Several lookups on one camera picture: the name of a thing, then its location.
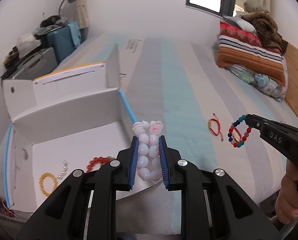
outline human hand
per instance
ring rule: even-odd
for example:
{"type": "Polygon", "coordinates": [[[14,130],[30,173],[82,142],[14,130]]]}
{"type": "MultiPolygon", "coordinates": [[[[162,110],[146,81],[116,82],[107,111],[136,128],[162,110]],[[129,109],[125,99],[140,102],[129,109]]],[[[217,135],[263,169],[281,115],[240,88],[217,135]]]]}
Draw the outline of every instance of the human hand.
{"type": "Polygon", "coordinates": [[[287,160],[286,175],[281,180],[281,190],[275,204],[277,217],[283,224],[298,217],[298,168],[287,160]]]}

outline bed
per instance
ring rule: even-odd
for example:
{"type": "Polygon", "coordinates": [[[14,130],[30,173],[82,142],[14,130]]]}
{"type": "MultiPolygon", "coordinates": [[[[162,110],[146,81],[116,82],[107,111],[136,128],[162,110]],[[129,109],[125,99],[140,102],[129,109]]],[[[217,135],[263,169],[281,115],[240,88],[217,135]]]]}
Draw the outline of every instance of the bed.
{"type": "MultiPolygon", "coordinates": [[[[89,38],[57,70],[103,61],[116,43],[121,89],[138,121],[162,121],[169,147],[200,169],[223,168],[256,203],[280,188],[286,158],[256,130],[239,149],[228,142],[227,131],[247,113],[298,127],[298,118],[285,102],[278,103],[217,67],[213,49],[171,39],[105,33],[89,38]],[[213,113],[223,142],[207,127],[213,113]]],[[[180,214],[180,192],[168,192],[160,183],[117,202],[117,230],[179,234],[180,214]]]]}

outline stack of bedding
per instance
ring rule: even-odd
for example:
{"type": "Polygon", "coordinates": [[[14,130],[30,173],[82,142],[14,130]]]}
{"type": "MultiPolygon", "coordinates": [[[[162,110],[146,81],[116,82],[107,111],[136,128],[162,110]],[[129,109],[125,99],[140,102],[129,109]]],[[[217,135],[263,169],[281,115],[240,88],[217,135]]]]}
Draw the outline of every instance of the stack of bedding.
{"type": "Polygon", "coordinates": [[[277,25],[265,13],[227,17],[220,22],[217,64],[244,82],[275,98],[285,99],[287,64],[283,54],[288,43],[277,33],[277,25]]]}

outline metal bolt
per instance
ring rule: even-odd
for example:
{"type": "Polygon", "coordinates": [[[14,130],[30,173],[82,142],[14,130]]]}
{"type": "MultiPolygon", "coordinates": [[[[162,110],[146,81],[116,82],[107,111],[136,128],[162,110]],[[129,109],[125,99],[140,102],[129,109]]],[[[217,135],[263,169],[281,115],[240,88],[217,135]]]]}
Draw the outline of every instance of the metal bolt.
{"type": "Polygon", "coordinates": [[[82,175],[82,170],[75,170],[72,175],[74,177],[80,177],[82,175]]]}
{"type": "Polygon", "coordinates": [[[225,175],[225,171],[222,170],[222,169],[217,169],[217,170],[215,171],[215,173],[216,173],[216,175],[219,176],[219,177],[222,177],[222,176],[225,175]]]}
{"type": "Polygon", "coordinates": [[[178,161],[179,166],[186,166],[187,164],[188,164],[188,162],[186,160],[179,160],[178,161]]]}
{"type": "Polygon", "coordinates": [[[110,162],[110,165],[111,165],[112,167],[118,167],[118,166],[120,165],[120,161],[118,161],[118,160],[113,160],[113,161],[110,162]]]}

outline striped blanket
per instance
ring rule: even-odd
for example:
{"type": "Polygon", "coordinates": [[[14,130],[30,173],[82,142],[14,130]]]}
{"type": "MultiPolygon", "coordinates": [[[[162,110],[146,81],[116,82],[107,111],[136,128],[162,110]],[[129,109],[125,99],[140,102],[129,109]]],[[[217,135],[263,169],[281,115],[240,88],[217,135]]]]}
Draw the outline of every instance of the striped blanket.
{"type": "MultiPolygon", "coordinates": [[[[224,135],[246,113],[298,127],[285,102],[217,67],[211,48],[184,41],[105,33],[87,40],[59,68],[103,61],[115,43],[126,74],[121,89],[139,121],[161,120],[169,147],[201,169],[223,168],[256,203],[279,189],[286,159],[258,131],[237,149],[213,136],[207,122],[215,113],[224,135]]],[[[238,128],[243,132],[246,126],[238,128]]],[[[180,192],[168,192],[163,184],[149,188],[117,202],[117,230],[178,234],[180,207],[180,192]]]]}
{"type": "Polygon", "coordinates": [[[265,74],[286,85],[282,56],[278,49],[264,49],[259,38],[220,21],[220,36],[217,65],[228,67],[234,63],[255,72],[265,74]]]}

